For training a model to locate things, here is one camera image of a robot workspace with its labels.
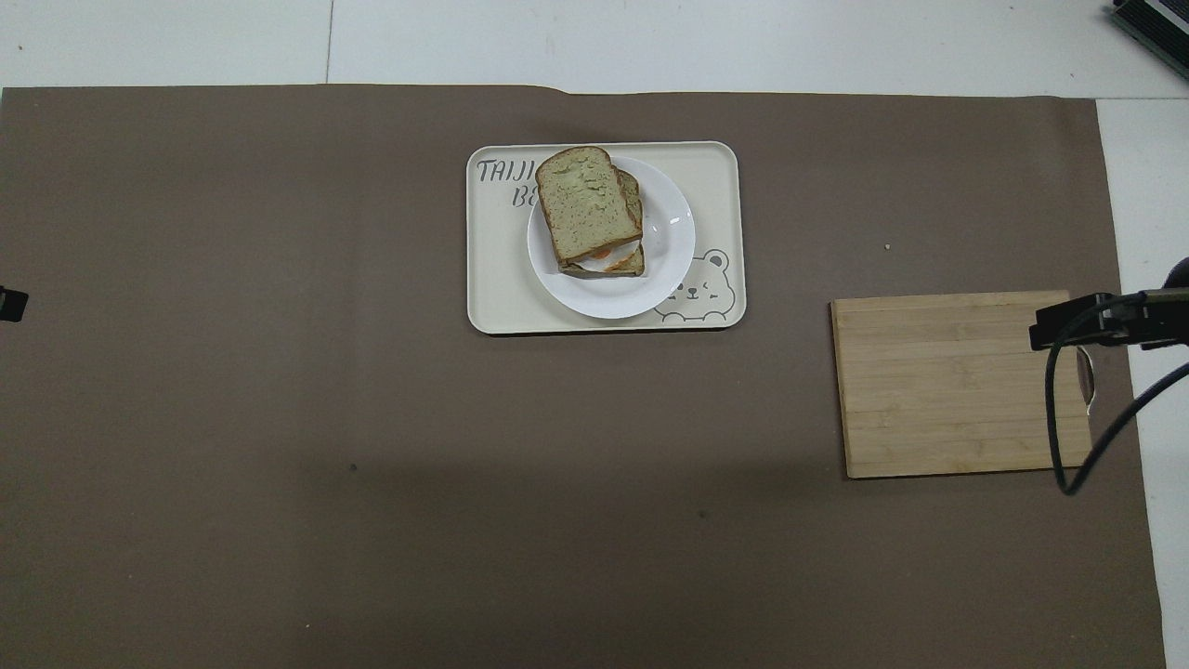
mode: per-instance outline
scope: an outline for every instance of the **white plate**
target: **white plate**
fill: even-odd
[[[559,302],[594,317],[628,317],[655,307],[673,294],[693,261],[693,213],[677,183],[643,160],[612,156],[611,162],[640,182],[642,274],[579,278],[562,273],[540,202],[528,216],[528,257],[536,277]]]

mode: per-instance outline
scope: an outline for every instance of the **egg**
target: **egg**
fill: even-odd
[[[597,251],[578,259],[578,266],[587,271],[606,271],[628,259],[640,247],[640,239],[621,244],[610,250]]]

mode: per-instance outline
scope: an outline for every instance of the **black cable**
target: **black cable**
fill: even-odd
[[[1061,448],[1057,441],[1057,403],[1053,397],[1053,378],[1056,377],[1057,371],[1057,355],[1061,353],[1062,347],[1065,346],[1065,342],[1072,336],[1074,332],[1092,317],[1095,317],[1100,313],[1118,305],[1141,304],[1146,298],[1147,295],[1140,291],[1131,295],[1120,295],[1094,304],[1067,322],[1053,339],[1052,348],[1049,351],[1049,362],[1045,366],[1044,373],[1045,418],[1049,428],[1049,453],[1052,456],[1053,475],[1057,478],[1057,487],[1061,488],[1061,492],[1067,496],[1077,493],[1077,491],[1082,487],[1082,484],[1086,482],[1086,478],[1089,476],[1090,469],[1094,468],[1094,465],[1100,457],[1102,457],[1102,454],[1106,453],[1111,442],[1119,435],[1119,433],[1122,431],[1127,423],[1130,423],[1131,419],[1139,414],[1140,410],[1147,406],[1149,403],[1155,400],[1157,396],[1166,391],[1170,386],[1181,381],[1185,377],[1189,377],[1189,364],[1185,364],[1153,384],[1151,389],[1144,391],[1141,396],[1127,405],[1127,409],[1125,409],[1122,414],[1120,414],[1114,422],[1111,423],[1111,427],[1107,428],[1102,436],[1100,436],[1094,443],[1090,453],[1086,456],[1086,461],[1074,475],[1074,481],[1067,485],[1065,471],[1061,463]]]

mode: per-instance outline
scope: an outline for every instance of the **black clamp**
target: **black clamp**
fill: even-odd
[[[1189,258],[1172,267],[1163,288],[1140,290],[1131,297],[1093,292],[1037,310],[1037,322],[1028,327],[1032,351],[1052,347],[1065,323],[1089,309],[1096,313],[1070,332],[1062,346],[1141,345],[1147,351],[1189,345]],[[1107,301],[1113,305],[1107,307]]]
[[[0,320],[20,322],[25,315],[25,304],[29,303],[29,292],[10,290],[0,285]]]

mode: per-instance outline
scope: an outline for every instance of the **brown paper backdrop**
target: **brown paper backdrop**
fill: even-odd
[[[1092,101],[10,88],[0,122],[0,665],[1163,664],[1133,430],[1075,499],[843,469],[830,299],[1118,289]],[[471,327],[472,151],[672,139],[738,156],[737,326]]]

